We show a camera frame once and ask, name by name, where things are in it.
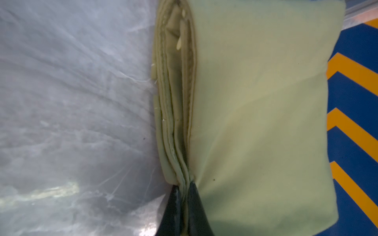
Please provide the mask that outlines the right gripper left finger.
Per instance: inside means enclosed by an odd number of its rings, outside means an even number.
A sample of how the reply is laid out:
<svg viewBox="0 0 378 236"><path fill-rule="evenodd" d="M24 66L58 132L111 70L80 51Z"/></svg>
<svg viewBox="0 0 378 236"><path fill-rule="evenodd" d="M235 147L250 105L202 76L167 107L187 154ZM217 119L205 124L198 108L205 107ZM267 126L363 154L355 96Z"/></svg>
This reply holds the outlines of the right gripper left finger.
<svg viewBox="0 0 378 236"><path fill-rule="evenodd" d="M174 185L170 192L166 209L155 236L180 236L181 234L181 193Z"/></svg>

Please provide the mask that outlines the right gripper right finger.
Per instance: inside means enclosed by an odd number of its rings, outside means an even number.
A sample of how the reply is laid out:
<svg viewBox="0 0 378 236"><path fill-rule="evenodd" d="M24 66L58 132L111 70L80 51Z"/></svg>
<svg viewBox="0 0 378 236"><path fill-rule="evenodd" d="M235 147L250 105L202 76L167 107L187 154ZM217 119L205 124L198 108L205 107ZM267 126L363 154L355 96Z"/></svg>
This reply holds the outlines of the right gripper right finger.
<svg viewBox="0 0 378 236"><path fill-rule="evenodd" d="M189 186L188 208L189 236L214 236L195 182L191 182Z"/></svg>

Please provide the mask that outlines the olive green skirt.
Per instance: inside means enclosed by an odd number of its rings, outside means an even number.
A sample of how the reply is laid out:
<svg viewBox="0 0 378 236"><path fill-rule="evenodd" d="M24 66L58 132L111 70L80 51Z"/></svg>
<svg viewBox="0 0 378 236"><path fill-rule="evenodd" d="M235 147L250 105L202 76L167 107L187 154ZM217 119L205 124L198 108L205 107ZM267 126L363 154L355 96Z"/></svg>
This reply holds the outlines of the olive green skirt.
<svg viewBox="0 0 378 236"><path fill-rule="evenodd" d="M314 236L338 218L327 63L344 1L160 1L158 155L189 236L195 182L215 236Z"/></svg>

